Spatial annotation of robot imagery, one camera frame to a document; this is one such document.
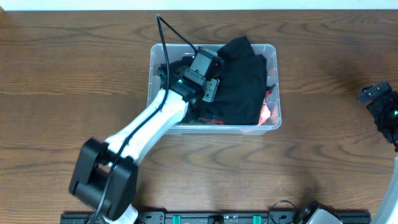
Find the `red navy plaid shirt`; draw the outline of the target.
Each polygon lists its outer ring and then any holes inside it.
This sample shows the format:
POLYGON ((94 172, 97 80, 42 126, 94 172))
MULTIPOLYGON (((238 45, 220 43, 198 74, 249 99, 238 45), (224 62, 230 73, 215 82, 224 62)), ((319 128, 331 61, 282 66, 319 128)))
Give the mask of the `red navy plaid shirt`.
MULTIPOLYGON (((275 87, 276 87, 276 84, 273 84, 273 85, 267 87, 266 97, 264 98, 264 100, 267 101, 267 97, 272 94, 275 87)), ((207 118, 199 117, 197 119, 191 119, 191 118, 188 118, 188 116, 186 116, 183 119, 182 123, 202 123, 202 124, 210 123, 210 124, 217 124, 217 125, 226 125, 226 123, 224 121, 218 119, 217 117, 212 117, 212 118, 211 117, 207 117, 207 118)))

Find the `black shirt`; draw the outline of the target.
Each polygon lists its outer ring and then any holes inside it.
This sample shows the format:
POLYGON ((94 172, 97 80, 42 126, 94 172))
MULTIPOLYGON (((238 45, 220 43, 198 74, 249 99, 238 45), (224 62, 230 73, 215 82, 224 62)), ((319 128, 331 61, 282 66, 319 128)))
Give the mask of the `black shirt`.
MULTIPOLYGON (((161 86, 174 90, 178 81, 177 69, 191 66, 194 56, 182 57, 170 65, 162 64, 158 69, 161 86)), ((188 118, 217 117, 226 125, 256 125, 259 122, 262 103, 267 91, 267 60, 256 55, 246 36, 238 37, 216 51, 224 60, 223 66, 215 73, 220 83, 213 102, 196 103, 188 101, 188 118)))

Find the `pink t-shirt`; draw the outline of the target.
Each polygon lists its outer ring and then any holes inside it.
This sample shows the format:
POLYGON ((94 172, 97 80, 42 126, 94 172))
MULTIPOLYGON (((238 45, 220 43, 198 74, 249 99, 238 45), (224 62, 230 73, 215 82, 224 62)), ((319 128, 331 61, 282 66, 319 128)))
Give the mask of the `pink t-shirt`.
POLYGON ((261 108, 258 126, 263 125, 271 117, 271 111, 268 108, 267 101, 264 100, 261 108))

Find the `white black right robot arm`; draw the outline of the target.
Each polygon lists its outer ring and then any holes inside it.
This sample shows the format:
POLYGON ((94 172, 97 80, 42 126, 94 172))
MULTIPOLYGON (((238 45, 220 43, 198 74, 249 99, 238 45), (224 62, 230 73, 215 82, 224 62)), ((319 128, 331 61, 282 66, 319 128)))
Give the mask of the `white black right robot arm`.
MULTIPOLYGON (((397 92, 386 81, 364 87, 360 90, 358 101, 374 118, 374 124, 387 142, 394 145, 397 151, 397 92)), ((362 218, 360 214, 344 213, 342 216, 336 211, 313 202, 294 216, 294 223, 397 223, 397 158, 394 159, 394 169, 389 186, 374 218, 362 218)))

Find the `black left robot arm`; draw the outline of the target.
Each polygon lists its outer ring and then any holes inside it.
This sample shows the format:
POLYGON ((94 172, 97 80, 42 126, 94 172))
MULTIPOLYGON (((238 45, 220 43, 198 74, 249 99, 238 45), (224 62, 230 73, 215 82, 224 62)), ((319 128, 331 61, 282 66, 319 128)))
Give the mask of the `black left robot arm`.
POLYGON ((81 147, 69 191, 95 212, 85 223, 134 223, 139 166, 156 142, 189 109, 212 99, 220 82, 221 64, 159 67, 161 88, 151 104, 130 124, 100 142, 94 138, 81 147))

